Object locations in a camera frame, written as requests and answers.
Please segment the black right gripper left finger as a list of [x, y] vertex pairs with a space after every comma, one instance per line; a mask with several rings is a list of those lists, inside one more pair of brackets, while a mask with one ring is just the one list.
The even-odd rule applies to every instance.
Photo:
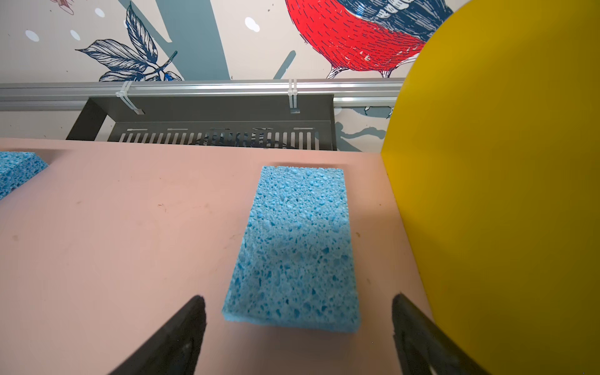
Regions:
[[206, 332], [206, 303], [192, 297], [113, 374], [193, 374]]

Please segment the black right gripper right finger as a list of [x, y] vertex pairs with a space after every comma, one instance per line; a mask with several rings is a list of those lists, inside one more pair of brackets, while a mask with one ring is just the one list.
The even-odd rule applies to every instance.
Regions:
[[404, 374], [486, 374], [405, 295], [392, 301], [398, 360]]

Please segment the light blue sponge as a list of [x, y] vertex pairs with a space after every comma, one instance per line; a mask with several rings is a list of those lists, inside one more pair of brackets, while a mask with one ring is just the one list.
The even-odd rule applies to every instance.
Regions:
[[5, 198], [46, 169], [48, 164], [33, 152], [1, 152], [1, 192]]
[[359, 330], [343, 170], [262, 169], [222, 314], [283, 328]]

